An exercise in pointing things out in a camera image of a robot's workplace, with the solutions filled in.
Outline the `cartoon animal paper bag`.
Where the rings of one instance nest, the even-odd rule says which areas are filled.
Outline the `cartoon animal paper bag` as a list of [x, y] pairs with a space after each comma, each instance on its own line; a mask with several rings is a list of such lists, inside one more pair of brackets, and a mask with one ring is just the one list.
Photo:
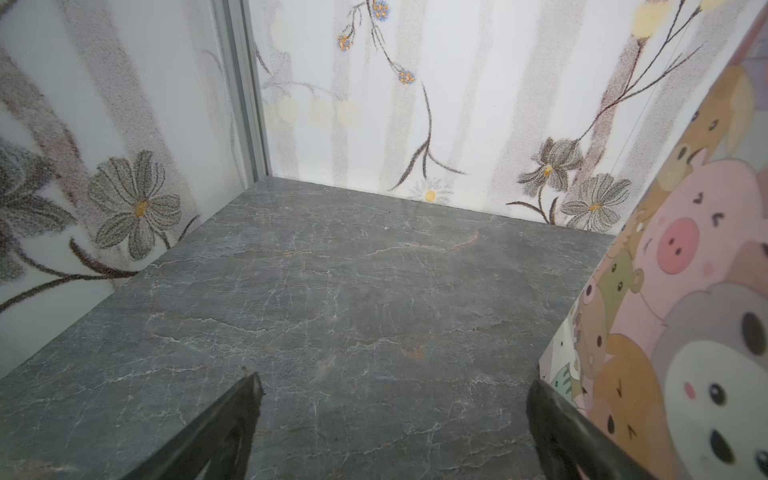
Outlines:
[[651, 479], [767, 475], [767, 17], [539, 361]]

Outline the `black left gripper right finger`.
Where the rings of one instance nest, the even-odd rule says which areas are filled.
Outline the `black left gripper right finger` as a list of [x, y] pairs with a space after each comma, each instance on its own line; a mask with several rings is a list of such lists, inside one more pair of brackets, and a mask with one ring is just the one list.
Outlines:
[[548, 479], [653, 477], [540, 379], [530, 385], [526, 414], [539, 463]]

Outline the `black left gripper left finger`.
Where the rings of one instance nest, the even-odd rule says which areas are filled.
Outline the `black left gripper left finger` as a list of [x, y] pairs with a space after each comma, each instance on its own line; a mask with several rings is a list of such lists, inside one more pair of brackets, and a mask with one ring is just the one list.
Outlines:
[[254, 372], [127, 473], [127, 479], [243, 479], [264, 392]]

